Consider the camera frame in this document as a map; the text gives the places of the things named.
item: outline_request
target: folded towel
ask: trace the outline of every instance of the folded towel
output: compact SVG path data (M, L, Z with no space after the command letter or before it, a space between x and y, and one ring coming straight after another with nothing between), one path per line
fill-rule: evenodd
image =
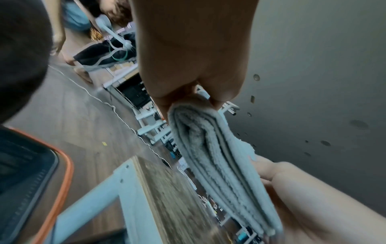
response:
M169 110L176 144L195 177L232 218L258 235L282 232L279 216L248 156L250 144L236 138L226 121L200 95Z

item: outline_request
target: bare foot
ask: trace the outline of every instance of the bare foot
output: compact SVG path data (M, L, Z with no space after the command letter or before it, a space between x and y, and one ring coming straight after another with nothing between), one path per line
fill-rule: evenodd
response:
M90 78L90 75L87 71L85 71L83 68L74 68L75 73L77 73L82 79L87 81L90 84L93 84L92 79Z
M64 52L60 52L61 54L62 54L62 57L63 57L63 60L67 63L67 64L69 64L69 65L71 65L71 66L75 66L75 59L74 59L74 57L72 57L72 56L68 56L67 54L65 54Z

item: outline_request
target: gray wall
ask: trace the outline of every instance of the gray wall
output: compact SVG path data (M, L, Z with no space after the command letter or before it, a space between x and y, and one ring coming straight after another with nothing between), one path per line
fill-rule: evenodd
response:
M384 216L385 9L376 0L261 0L234 99L241 111L227 115L258 154L292 162Z

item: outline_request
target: blue shorts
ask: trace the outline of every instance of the blue shorts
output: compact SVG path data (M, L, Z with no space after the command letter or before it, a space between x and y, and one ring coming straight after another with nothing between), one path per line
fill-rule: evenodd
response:
M62 11L65 27L74 31L86 31L91 28L91 23L87 16L75 2L63 2Z

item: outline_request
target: laminate floor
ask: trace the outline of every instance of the laminate floor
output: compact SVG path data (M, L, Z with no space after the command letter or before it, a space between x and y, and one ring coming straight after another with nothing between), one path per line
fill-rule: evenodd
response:
M60 69L77 84L86 87L93 96L116 106L116 112L132 128L140 127L132 111L111 97L107 91L87 85L71 68L54 63L51 65ZM110 176L122 162L134 155L162 164L161 160L117 118L109 106L91 98L52 68L48 69L44 84L34 94L30 103L6 125L42 139L62 149L72 158L74 177L63 209L80 199ZM152 148L171 165L176 162L161 142ZM48 187L46 195L48 196L45 198L54 198L54 190ZM44 202L35 209L35 212L41 211L42 214L34 213L29 218L26 226L32 227L22 233L21 239L27 239L40 227L39 223L45 216L43 213L48 209L43 205ZM122 227L121 207L119 202L115 202L81 228L69 241Z

